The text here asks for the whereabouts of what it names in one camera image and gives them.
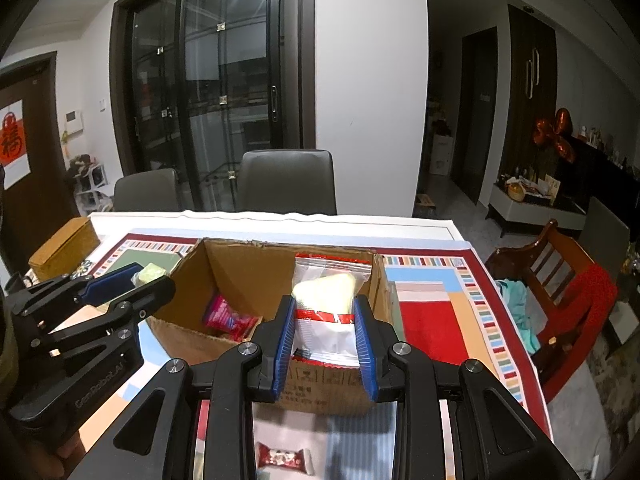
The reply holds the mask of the person's left hand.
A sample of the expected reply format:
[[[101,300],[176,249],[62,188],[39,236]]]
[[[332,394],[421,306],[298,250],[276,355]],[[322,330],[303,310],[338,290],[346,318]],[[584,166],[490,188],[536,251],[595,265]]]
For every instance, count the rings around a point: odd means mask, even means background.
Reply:
[[[2,479],[67,479],[86,454],[75,434],[55,451],[39,441],[1,435]]]

